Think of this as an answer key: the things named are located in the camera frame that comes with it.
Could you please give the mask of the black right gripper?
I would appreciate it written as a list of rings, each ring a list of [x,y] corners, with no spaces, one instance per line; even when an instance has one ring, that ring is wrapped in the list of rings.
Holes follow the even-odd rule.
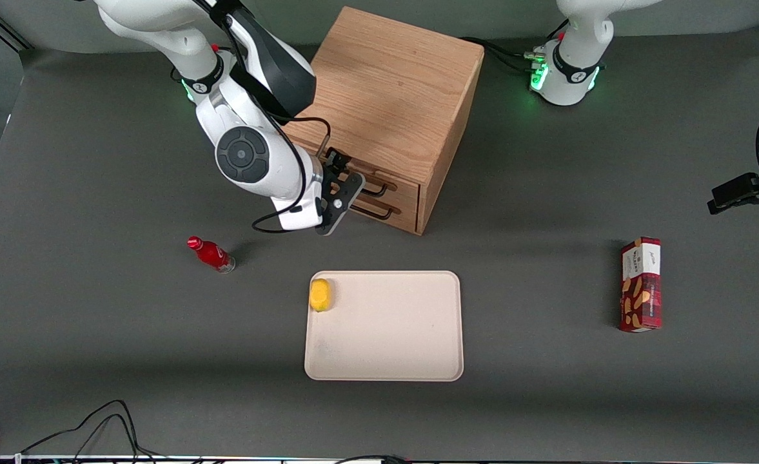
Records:
[[[350,173],[340,180],[342,173],[349,173],[350,156],[335,148],[326,150],[325,161],[319,161],[320,195],[315,202],[321,217],[318,235],[331,235],[340,224],[357,196],[361,194],[366,179],[361,173]]]

